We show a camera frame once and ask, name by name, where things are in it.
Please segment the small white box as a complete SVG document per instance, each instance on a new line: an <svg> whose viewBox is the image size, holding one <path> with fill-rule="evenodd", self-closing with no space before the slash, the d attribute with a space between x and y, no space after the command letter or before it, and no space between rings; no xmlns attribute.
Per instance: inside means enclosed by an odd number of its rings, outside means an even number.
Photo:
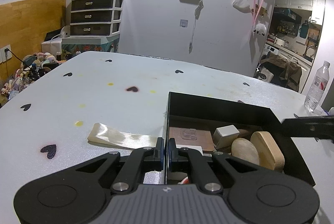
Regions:
<svg viewBox="0 0 334 224"><path fill-rule="evenodd" d="M239 136L239 131L234 125L219 127L215 130L212 139L216 149L231 146Z"/></svg>

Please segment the light wooden oval block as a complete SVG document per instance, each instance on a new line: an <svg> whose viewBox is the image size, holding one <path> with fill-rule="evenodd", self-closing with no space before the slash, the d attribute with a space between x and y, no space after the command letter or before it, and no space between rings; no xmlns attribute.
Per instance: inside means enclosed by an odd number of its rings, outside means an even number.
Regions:
<svg viewBox="0 0 334 224"><path fill-rule="evenodd" d="M254 132L250 142L258 152L260 166L278 172L283 171L285 165L284 155L269 132Z"/></svg>

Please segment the cream plastic sheet piece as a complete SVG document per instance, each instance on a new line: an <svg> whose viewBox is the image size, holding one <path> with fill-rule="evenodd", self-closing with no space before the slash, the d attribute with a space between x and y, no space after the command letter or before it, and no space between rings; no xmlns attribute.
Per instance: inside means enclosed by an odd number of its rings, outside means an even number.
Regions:
<svg viewBox="0 0 334 224"><path fill-rule="evenodd" d="M154 147L158 137L165 135L165 126L160 126L156 130L145 134L133 134L121 132L115 128L102 123L95 123L88 134L87 140L91 143L109 147L124 149L138 149L142 147Z"/></svg>

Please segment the black storage box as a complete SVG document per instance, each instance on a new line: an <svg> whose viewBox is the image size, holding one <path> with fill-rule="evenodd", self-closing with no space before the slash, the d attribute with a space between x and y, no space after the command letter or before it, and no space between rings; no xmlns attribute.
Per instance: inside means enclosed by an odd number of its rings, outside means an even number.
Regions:
<svg viewBox="0 0 334 224"><path fill-rule="evenodd" d="M270 108L178 92L168 94L165 119L167 139L171 138L171 127L195 128L213 134L216 128L227 125L269 132L285 157L284 173L316 185L300 151L292 138L283 135L281 122Z"/></svg>

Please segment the white plush wall toy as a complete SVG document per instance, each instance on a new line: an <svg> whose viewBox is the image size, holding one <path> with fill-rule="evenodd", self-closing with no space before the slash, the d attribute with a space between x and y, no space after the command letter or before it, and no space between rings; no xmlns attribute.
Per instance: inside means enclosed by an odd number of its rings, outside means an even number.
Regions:
<svg viewBox="0 0 334 224"><path fill-rule="evenodd" d="M265 36L266 32L267 32L267 27L265 24L259 22L258 24L255 25L254 33Z"/></svg>

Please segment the pile of plush toys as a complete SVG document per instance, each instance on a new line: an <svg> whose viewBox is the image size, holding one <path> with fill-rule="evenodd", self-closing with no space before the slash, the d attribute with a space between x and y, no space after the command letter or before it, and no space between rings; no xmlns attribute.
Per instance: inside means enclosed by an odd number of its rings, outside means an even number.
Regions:
<svg viewBox="0 0 334 224"><path fill-rule="evenodd" d="M11 53L21 62L21 65L14 74L10 75L5 62L7 78L1 79L1 107L48 72L66 62L61 59L60 52L57 52L56 56L48 52L29 54L22 60L12 51Z"/></svg>

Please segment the beige smooth stone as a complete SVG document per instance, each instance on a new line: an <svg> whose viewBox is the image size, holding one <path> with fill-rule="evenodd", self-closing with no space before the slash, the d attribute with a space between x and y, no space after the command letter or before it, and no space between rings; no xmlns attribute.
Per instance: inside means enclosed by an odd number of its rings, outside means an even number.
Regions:
<svg viewBox="0 0 334 224"><path fill-rule="evenodd" d="M255 165L259 165L258 151L247 139L237 138L234 140L231 145L231 155Z"/></svg>

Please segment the brown square coaster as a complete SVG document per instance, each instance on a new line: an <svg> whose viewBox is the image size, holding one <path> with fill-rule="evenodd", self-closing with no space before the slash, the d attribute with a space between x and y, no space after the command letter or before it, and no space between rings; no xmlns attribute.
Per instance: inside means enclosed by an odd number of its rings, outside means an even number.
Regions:
<svg viewBox="0 0 334 224"><path fill-rule="evenodd" d="M210 131L198 130L195 128L169 128L169 139L174 138L176 145L201 146L204 153L211 153L215 150Z"/></svg>

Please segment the clear plastic water bottle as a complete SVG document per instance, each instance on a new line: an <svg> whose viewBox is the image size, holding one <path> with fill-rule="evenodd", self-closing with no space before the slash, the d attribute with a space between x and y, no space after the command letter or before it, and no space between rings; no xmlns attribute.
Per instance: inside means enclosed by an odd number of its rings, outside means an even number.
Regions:
<svg viewBox="0 0 334 224"><path fill-rule="evenodd" d="M323 66L316 72L304 102L304 107L309 112L313 112L316 109L324 94L329 81L329 67L330 63L324 61Z"/></svg>

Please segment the dark drawer cabinet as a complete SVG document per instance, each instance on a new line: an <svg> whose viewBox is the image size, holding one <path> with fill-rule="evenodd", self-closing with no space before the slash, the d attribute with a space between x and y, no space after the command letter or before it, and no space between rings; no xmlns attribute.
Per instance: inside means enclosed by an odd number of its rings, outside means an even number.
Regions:
<svg viewBox="0 0 334 224"><path fill-rule="evenodd" d="M70 35L108 37L120 34L123 0L72 0Z"/></svg>

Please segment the white wall socket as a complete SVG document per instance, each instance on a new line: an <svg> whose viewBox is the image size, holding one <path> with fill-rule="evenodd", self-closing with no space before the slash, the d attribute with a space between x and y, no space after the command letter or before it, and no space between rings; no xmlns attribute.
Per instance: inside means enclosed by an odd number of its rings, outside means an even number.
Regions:
<svg viewBox="0 0 334 224"><path fill-rule="evenodd" d="M1 53L1 62L6 62L12 58L11 45L6 45L5 47L0 48Z"/></svg>

